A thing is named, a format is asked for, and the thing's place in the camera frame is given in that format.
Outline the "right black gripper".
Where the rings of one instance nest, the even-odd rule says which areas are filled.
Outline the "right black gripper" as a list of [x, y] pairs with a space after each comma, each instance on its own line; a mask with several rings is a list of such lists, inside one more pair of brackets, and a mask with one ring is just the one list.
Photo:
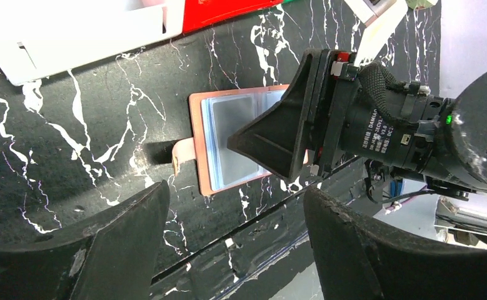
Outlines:
[[309, 75], [311, 147], [318, 175], [338, 152], [422, 176], [447, 190], [487, 193], [487, 72], [458, 97], [397, 80], [380, 63], [354, 66], [351, 52], [324, 50]]

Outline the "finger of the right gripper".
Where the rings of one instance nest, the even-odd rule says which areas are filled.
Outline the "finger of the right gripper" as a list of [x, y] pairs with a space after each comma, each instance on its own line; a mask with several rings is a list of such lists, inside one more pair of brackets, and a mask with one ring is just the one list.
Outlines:
[[303, 167], [310, 128], [306, 121], [321, 53], [320, 49], [306, 50], [281, 100], [243, 129], [242, 153], [286, 181], [296, 178]]

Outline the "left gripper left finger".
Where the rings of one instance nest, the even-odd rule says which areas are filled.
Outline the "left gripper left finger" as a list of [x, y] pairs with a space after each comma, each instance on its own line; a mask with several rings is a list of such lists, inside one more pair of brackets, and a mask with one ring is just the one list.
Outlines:
[[0, 299], [148, 299], [166, 181], [26, 244], [0, 246]]

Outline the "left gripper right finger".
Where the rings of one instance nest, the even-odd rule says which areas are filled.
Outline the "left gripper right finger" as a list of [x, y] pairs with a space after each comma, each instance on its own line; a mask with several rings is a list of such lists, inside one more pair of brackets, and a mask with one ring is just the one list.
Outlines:
[[304, 216], [325, 299], [487, 299], [487, 250], [411, 234], [315, 187]]

